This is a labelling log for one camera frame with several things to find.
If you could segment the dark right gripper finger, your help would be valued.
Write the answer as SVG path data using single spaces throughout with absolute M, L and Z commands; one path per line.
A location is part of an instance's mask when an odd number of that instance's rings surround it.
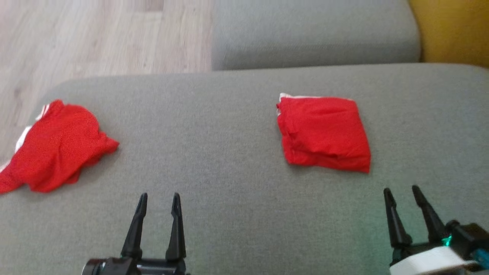
M 402 224 L 397 211 L 396 200 L 389 188 L 384 189 L 384 202 L 391 247 L 403 248 L 410 246 L 412 244 L 412 238 Z
M 413 185 L 411 190 L 415 201 L 423 214 L 423 219 L 428 232 L 428 241 L 430 243 L 442 243 L 444 239 L 449 238 L 449 232 L 445 229 L 444 223 L 424 196 L 421 188 Z

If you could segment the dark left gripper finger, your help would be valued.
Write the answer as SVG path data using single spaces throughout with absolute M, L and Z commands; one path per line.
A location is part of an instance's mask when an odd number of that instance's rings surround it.
M 166 250 L 165 259 L 169 262 L 177 262 L 186 257 L 185 230 L 183 226 L 181 198 L 179 193 L 173 195 L 171 207 L 173 218 L 170 241 Z
M 124 245 L 121 250 L 121 257 L 130 257 L 132 259 L 142 258 L 141 237 L 143 221 L 147 212 L 148 194 L 143 193 L 140 196 L 133 219 L 131 221 Z

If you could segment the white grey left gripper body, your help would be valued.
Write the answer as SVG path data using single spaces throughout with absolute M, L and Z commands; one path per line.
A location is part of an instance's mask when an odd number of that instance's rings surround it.
M 82 275 L 188 275 L 185 261 L 129 257 L 89 259 Z

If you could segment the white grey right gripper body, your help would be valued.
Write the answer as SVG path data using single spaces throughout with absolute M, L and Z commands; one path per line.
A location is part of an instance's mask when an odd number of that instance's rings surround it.
M 414 252 L 404 251 L 402 259 L 389 268 L 391 275 L 487 275 L 488 232 L 477 223 L 462 225 L 449 221 L 449 237 L 441 246 Z

